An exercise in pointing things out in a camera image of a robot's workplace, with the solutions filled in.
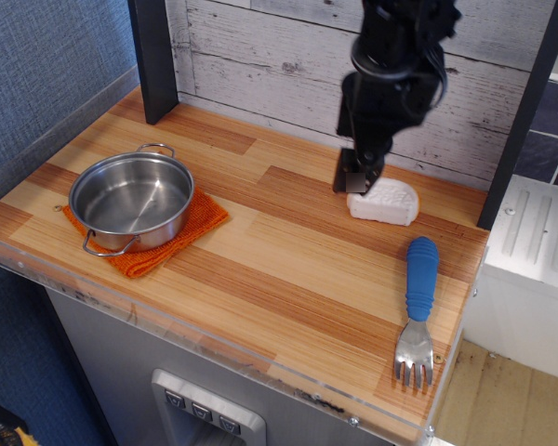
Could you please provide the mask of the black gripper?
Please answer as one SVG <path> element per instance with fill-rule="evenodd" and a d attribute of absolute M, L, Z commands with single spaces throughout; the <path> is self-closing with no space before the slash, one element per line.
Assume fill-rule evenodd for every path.
<path fill-rule="evenodd" d="M 359 72 L 345 76 L 337 134 L 351 138 L 353 147 L 339 153 L 332 190 L 357 193 L 358 174 L 365 176 L 367 195 L 380 178 L 396 133 L 421 125 L 440 85 L 433 72 L 400 81 L 378 82 Z"/>

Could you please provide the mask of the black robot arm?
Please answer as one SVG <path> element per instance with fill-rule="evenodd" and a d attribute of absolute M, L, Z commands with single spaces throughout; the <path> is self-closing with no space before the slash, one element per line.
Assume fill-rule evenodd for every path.
<path fill-rule="evenodd" d="M 461 14 L 452 1 L 364 1 L 352 45 L 353 72 L 341 84 L 341 150 L 332 189 L 366 195 L 378 181 L 394 136 L 423 123 L 447 89 L 441 43 Z"/>

